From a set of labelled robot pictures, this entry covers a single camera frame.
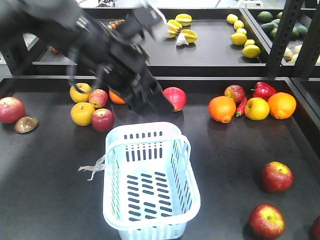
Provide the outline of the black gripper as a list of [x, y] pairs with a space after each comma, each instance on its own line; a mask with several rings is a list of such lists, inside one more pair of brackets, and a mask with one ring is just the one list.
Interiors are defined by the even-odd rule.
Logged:
[[149, 71], [148, 56], [138, 44], [112, 43], [106, 60], [97, 69], [102, 80], [139, 114], [168, 114], [173, 105], [162, 93], [162, 87]]

